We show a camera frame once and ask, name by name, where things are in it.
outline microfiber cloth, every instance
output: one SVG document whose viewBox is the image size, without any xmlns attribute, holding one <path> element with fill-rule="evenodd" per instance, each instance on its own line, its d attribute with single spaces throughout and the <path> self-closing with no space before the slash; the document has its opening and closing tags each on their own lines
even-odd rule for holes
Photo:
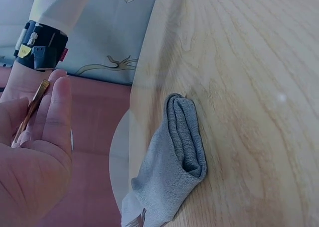
<svg viewBox="0 0 319 227">
<path fill-rule="evenodd" d="M 131 180 L 133 191 L 123 199 L 122 226 L 160 227 L 170 222 L 206 172 L 195 105 L 171 94 L 139 174 Z"/>
</svg>

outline finger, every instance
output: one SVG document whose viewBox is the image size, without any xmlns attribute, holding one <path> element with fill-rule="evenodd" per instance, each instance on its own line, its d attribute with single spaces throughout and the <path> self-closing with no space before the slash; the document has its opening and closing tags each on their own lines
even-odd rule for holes
<svg viewBox="0 0 319 227">
<path fill-rule="evenodd" d="M 71 87 L 67 77 L 59 78 L 53 87 L 51 104 L 42 140 L 63 149 L 71 156 Z"/>
<path fill-rule="evenodd" d="M 38 112 L 35 115 L 35 121 L 33 126 L 30 126 L 32 129 L 30 140 L 41 140 L 43 129 L 46 121 L 46 116 L 48 114 L 48 110 L 51 103 L 51 97 L 53 92 L 53 87 L 55 82 L 61 78 L 66 77 L 66 72 L 62 69 L 57 69 L 52 72 L 49 77 L 50 86 L 42 98 L 41 104 L 39 106 Z"/>
<path fill-rule="evenodd" d="M 0 103 L 0 143 L 11 146 L 14 130 L 26 116 L 28 99 Z"/>
</svg>

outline wooden surface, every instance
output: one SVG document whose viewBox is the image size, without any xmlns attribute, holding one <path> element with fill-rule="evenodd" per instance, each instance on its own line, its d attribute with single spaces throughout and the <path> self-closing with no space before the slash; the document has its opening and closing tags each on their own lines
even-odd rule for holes
<svg viewBox="0 0 319 227">
<path fill-rule="evenodd" d="M 319 226 L 319 0 L 157 0 L 131 177 L 173 92 L 196 104 L 208 176 L 168 227 Z"/>
</svg>

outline black device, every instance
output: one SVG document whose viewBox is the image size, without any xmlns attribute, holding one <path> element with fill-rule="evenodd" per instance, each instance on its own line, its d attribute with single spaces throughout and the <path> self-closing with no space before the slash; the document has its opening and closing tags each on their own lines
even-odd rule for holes
<svg viewBox="0 0 319 227">
<path fill-rule="evenodd" d="M 68 37 L 62 31 L 30 20 L 16 45 L 16 61 L 31 69 L 54 69 L 65 56 Z"/>
</svg>

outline red tag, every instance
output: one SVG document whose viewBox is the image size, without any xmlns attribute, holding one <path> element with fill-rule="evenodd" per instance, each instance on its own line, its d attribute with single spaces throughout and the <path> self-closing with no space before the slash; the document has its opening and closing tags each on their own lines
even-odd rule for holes
<svg viewBox="0 0 319 227">
<path fill-rule="evenodd" d="M 63 60 L 65 59 L 66 54 L 68 53 L 69 49 L 65 48 L 61 57 L 60 57 L 60 61 L 63 62 Z"/>
</svg>

